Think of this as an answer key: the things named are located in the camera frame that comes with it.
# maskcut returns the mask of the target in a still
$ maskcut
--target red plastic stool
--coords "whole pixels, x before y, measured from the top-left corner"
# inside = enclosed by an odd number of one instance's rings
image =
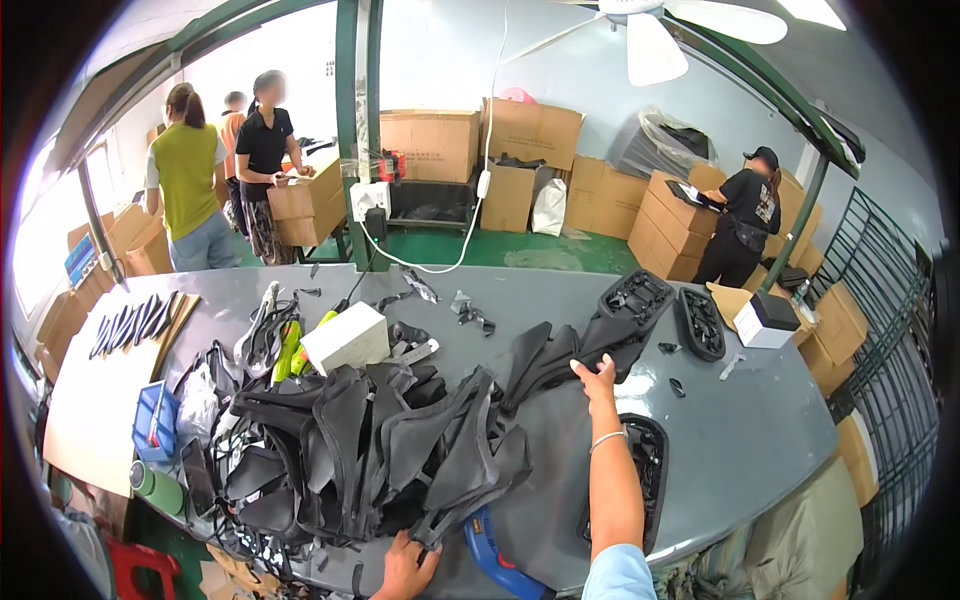
[[[107,548],[113,561],[113,581],[116,584],[117,596],[122,600],[153,600],[136,582],[136,573],[133,570],[138,566],[159,573],[163,582],[163,597],[165,600],[177,600],[173,578],[182,573],[177,559],[153,548],[124,543],[113,538],[107,538]]]

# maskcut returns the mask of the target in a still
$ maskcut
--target blue heat gun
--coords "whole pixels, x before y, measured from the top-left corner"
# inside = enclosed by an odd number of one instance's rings
[[[484,505],[464,521],[464,536],[473,559],[487,575],[520,600],[553,600],[557,592],[503,559],[493,540],[490,509]]]

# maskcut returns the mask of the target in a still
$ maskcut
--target ceiling fan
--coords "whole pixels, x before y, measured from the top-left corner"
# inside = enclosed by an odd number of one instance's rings
[[[632,85],[659,84],[686,73],[680,46],[660,24],[663,11],[715,32],[754,44],[772,44],[786,36],[786,22],[768,12],[707,0],[554,0],[554,4],[596,5],[598,13],[555,36],[537,42],[501,64],[549,46],[604,16],[627,17],[627,75]]]

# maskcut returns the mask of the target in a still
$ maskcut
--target black baseball cap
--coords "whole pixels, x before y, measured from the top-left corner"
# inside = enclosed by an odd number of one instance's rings
[[[767,163],[767,166],[770,167],[771,171],[776,171],[780,168],[780,161],[777,160],[777,155],[774,154],[774,151],[770,150],[766,146],[760,146],[756,149],[756,152],[753,154],[743,153],[743,157],[747,160],[753,160],[754,158],[763,158],[763,162]]]

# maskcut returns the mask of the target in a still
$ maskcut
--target pink plastic bag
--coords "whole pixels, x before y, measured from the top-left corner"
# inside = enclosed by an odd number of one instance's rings
[[[508,87],[500,92],[500,98],[503,100],[513,100],[514,102],[525,102],[527,104],[536,104],[537,101],[522,87]]]

